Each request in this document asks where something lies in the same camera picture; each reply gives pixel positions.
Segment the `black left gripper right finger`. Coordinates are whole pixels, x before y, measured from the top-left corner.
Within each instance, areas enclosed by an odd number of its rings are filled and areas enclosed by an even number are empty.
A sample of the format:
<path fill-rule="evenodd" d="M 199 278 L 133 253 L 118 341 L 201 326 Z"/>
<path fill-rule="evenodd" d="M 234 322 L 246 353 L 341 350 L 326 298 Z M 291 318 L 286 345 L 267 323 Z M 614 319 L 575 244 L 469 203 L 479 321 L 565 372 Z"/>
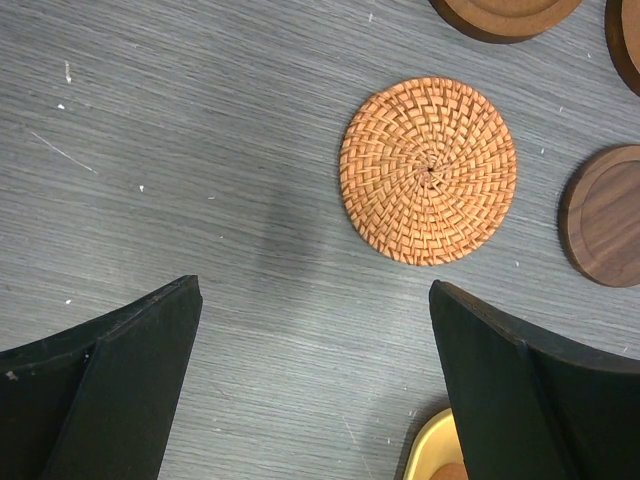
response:
<path fill-rule="evenodd" d="M 639 362 L 436 280 L 429 307 L 472 479 L 636 479 Z"/>

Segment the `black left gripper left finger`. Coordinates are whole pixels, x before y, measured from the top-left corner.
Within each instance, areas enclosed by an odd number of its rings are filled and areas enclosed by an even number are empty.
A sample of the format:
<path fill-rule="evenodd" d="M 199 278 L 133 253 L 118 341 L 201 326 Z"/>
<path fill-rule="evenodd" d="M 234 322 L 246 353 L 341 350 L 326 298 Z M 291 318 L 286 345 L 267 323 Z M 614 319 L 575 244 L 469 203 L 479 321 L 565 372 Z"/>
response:
<path fill-rule="evenodd" d="M 2 478 L 157 478 L 202 305 L 183 276 L 3 351 Z"/>

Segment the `dark walnut coaster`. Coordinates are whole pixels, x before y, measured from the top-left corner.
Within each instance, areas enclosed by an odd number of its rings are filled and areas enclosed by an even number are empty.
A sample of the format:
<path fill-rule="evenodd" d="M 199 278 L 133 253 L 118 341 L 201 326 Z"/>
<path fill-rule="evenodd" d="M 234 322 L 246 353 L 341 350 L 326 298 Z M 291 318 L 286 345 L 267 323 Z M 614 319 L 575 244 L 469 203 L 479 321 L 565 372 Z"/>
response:
<path fill-rule="evenodd" d="M 639 284 L 639 146 L 620 145 L 587 159 L 569 179 L 558 211 L 571 265 L 603 286 Z"/>

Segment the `light woven coaster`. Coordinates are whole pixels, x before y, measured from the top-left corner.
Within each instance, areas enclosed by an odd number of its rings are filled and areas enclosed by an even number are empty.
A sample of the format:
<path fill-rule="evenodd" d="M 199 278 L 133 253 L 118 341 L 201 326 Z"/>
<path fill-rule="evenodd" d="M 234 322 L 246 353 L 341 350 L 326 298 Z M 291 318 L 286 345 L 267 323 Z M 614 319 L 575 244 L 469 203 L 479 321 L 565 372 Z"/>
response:
<path fill-rule="evenodd" d="M 339 153 L 343 204 L 377 252 L 408 265 L 459 260 L 497 231 L 517 153 L 498 109 L 454 79 L 422 77 L 371 95 Z"/>

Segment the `dark brown ringed coaster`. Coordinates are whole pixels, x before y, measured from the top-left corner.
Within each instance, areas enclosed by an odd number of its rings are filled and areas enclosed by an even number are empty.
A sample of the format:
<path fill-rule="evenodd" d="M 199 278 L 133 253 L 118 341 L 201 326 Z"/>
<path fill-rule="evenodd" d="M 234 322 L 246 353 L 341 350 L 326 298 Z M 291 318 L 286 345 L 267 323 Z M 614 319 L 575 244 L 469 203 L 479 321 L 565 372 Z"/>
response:
<path fill-rule="evenodd" d="M 628 88 L 639 95 L 639 0 L 608 0 L 605 36 L 614 67 Z"/>

